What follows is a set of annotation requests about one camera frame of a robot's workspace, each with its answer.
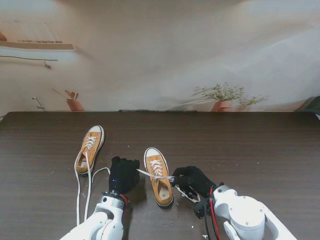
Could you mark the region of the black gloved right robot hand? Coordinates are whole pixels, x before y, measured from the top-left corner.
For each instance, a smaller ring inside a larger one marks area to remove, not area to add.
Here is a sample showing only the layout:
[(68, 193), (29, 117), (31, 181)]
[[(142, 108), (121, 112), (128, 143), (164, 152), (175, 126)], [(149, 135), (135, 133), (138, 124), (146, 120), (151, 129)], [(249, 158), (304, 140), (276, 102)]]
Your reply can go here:
[(212, 190), (217, 188), (216, 184), (196, 166), (178, 167), (172, 177), (174, 180), (171, 185), (177, 186), (189, 198), (195, 198), (197, 195), (208, 198)]

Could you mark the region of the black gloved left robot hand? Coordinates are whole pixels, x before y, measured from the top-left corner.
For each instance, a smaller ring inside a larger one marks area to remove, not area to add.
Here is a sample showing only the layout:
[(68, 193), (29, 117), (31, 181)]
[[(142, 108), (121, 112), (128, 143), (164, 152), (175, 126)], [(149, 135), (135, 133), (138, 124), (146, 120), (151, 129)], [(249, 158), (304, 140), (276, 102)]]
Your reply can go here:
[(108, 190), (118, 195), (127, 194), (133, 190), (140, 181), (140, 161), (129, 160), (115, 156), (111, 159)]

